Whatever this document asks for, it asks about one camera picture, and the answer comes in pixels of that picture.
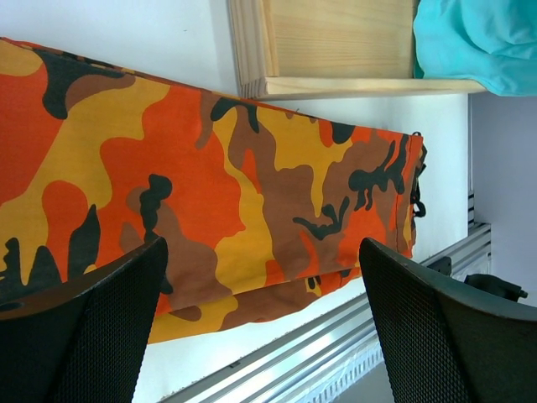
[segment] camouflage pattern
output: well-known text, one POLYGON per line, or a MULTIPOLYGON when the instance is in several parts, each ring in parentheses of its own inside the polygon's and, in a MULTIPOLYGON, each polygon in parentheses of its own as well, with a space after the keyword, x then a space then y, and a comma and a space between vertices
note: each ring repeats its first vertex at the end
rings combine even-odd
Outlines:
POLYGON ((422 138, 0 41, 0 303, 160 235, 151 342, 298 311, 410 256, 422 138))

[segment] wooden shelf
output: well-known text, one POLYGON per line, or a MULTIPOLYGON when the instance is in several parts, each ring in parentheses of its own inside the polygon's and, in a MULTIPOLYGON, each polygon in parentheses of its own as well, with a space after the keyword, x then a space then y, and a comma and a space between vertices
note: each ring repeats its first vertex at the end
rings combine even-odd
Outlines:
POLYGON ((415 0, 230 0, 242 97, 468 93, 412 78, 415 0))

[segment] white wall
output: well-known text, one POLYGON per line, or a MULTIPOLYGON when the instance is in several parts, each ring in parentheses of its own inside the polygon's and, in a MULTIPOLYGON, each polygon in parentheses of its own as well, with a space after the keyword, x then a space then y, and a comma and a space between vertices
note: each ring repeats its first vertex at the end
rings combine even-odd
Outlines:
POLYGON ((476 219, 493 225, 493 273, 537 290, 537 97, 470 99, 476 219))

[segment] drawstring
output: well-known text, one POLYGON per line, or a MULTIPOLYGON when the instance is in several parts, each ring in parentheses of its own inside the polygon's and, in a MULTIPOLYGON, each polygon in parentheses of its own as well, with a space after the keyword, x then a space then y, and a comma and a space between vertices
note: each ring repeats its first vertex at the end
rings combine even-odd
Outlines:
MULTIPOLYGON (((413 136, 420 136, 420 132, 413 132, 413 136)), ((412 186, 412 191, 410 192, 410 202, 414 205, 414 217, 422 218, 425 217, 425 214, 427 213, 427 210, 425 209, 425 204, 421 201, 421 192, 420 192, 420 182, 418 181, 418 178, 423 173, 427 165, 423 163, 423 159, 425 158, 425 152, 422 157, 422 164, 419 170, 416 171, 415 177, 414 177, 414 185, 412 186)))

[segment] wooden board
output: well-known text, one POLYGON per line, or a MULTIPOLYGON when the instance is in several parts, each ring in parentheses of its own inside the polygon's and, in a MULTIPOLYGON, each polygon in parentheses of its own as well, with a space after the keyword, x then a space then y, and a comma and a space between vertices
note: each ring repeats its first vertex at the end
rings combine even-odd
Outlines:
POLYGON ((265 100, 328 97, 388 97, 486 91, 472 80, 264 77, 241 88, 246 98, 265 100))
POLYGON ((412 78, 416 0, 229 0, 243 97, 481 92, 412 78))
POLYGON ((414 0, 270 0, 281 76, 411 78, 414 0))

